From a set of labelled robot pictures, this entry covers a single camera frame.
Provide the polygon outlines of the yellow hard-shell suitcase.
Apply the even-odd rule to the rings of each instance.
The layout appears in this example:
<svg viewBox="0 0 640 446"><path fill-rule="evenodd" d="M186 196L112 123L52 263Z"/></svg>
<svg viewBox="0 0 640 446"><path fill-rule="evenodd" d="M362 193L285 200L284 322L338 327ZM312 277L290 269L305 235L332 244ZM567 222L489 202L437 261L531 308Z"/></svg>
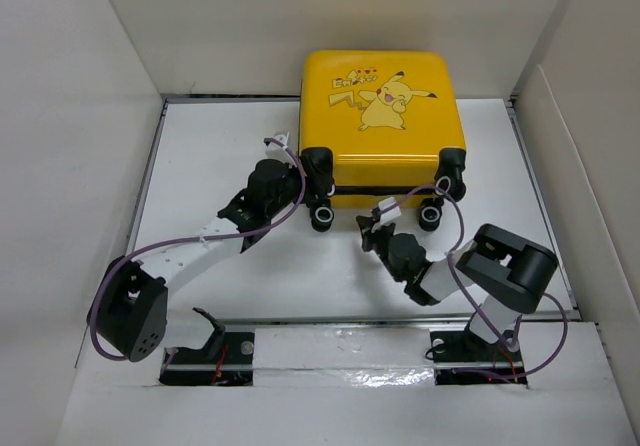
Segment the yellow hard-shell suitcase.
<svg viewBox="0 0 640 446"><path fill-rule="evenodd" d="M312 227L337 208L408 195L419 226L438 228L443 194L466 194L466 143L442 56L426 51L320 50L301 80L299 151L331 183L307 189Z"/></svg>

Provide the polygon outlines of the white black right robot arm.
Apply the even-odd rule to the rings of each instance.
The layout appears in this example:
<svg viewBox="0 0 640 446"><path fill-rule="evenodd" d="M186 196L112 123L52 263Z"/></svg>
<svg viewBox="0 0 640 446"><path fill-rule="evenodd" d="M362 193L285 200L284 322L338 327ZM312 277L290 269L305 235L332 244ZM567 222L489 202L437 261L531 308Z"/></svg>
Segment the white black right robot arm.
<svg viewBox="0 0 640 446"><path fill-rule="evenodd" d="M442 260L430 261L414 235L375 217L356 218L362 249L374 252L394 281L420 306L434 306L473 285L487 293L462 334L462 347L474 359L494 352L498 342L514 350L518 322L537 307L558 267L549 249L493 224Z"/></svg>

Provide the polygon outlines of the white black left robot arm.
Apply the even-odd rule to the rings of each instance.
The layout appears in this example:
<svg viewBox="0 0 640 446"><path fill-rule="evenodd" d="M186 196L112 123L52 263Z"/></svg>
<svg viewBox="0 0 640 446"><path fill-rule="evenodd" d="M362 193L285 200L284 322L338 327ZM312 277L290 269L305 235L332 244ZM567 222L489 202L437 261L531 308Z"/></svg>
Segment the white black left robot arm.
<svg viewBox="0 0 640 446"><path fill-rule="evenodd" d="M223 327L207 311L169 312L177 291L238 256L306 204L318 231L329 229L333 155L311 147L294 160L259 161L241 189L195 236L165 240L114 258L87 314L91 343L111 361L140 362L158 348L201 362L222 353Z"/></svg>

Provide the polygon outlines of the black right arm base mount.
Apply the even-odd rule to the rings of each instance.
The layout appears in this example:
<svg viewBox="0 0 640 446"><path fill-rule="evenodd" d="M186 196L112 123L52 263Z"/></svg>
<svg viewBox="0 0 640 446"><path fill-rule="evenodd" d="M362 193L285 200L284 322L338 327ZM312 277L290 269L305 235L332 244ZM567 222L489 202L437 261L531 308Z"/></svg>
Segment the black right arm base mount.
<svg viewBox="0 0 640 446"><path fill-rule="evenodd" d="M424 356L437 386L528 384L520 351L487 344L466 330L432 330L430 341Z"/></svg>

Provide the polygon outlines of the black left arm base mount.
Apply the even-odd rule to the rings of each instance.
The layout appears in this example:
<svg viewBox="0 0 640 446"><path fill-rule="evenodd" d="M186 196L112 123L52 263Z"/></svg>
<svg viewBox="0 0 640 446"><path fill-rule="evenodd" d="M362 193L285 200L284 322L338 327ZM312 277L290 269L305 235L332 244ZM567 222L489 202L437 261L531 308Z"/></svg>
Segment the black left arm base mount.
<svg viewBox="0 0 640 446"><path fill-rule="evenodd" d="M255 333L227 329L206 310L172 314L159 372L165 386L240 387L253 384Z"/></svg>

